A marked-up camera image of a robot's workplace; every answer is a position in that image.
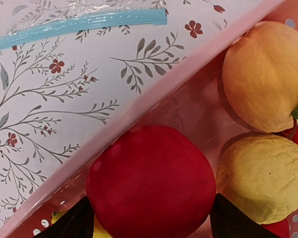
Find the polka dot fabric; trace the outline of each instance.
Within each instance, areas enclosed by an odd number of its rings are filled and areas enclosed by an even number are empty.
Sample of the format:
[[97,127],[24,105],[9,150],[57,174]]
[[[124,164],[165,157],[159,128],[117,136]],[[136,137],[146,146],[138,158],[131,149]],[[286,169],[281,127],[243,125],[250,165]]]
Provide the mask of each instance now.
[[[298,0],[286,0],[264,20],[278,21],[298,30]],[[298,209],[288,217],[291,238],[298,238]]]

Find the yellow fruit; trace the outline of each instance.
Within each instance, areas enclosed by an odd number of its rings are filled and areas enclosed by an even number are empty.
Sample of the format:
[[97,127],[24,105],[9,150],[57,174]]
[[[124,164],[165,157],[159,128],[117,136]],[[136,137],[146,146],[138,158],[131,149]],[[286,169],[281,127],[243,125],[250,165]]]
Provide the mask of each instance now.
[[278,132],[293,127],[298,107],[298,31],[260,22],[234,42],[223,64],[228,102],[252,127]]
[[[67,211],[54,212],[52,214],[51,223],[54,224],[58,221]],[[100,225],[96,216],[94,218],[94,233],[93,238],[112,238],[107,231]]]
[[221,156],[217,190],[259,224],[285,219],[298,208],[298,146],[275,135],[250,136]]

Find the lemon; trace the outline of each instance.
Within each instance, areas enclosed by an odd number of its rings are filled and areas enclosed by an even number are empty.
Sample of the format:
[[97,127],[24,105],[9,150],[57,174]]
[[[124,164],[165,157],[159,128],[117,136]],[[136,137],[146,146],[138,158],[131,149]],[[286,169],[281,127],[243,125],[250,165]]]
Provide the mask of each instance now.
[[275,135],[249,136],[221,156],[217,191],[258,224],[298,208],[298,146]]

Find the plastic bag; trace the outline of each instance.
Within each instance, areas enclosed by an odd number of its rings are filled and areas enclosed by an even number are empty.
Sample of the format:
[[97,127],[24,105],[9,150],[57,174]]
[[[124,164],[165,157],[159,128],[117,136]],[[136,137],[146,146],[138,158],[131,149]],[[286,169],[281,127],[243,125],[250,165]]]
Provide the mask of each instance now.
[[0,50],[77,30],[166,24],[163,7],[163,0],[1,0]]

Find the red surface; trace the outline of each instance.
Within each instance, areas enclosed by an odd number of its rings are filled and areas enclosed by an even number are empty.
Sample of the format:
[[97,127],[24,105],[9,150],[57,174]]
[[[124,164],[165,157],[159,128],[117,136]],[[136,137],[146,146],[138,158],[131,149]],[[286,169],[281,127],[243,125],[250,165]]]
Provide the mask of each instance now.
[[274,224],[269,225],[262,225],[267,230],[271,231],[272,233],[280,236],[281,238],[289,238],[289,224],[287,219],[282,220],[281,222],[277,222]]
[[144,126],[121,136],[91,166],[86,193],[115,238],[186,238],[208,217],[213,170],[179,131]]

